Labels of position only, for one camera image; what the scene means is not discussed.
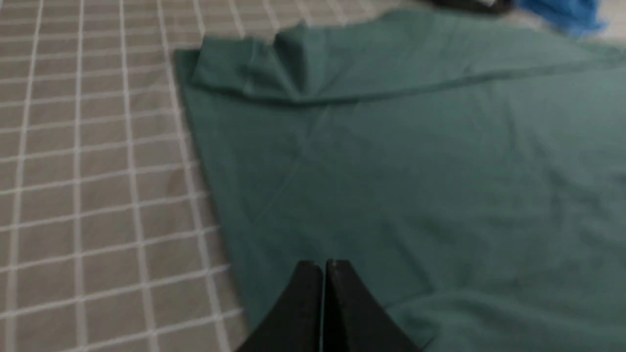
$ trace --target blue fabric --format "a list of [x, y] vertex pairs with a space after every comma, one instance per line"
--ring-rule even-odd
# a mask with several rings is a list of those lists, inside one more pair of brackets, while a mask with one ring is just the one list
[[517, 5], [570, 36], [586, 36], [606, 27], [606, 22], [597, 18], [599, 0], [517, 0]]

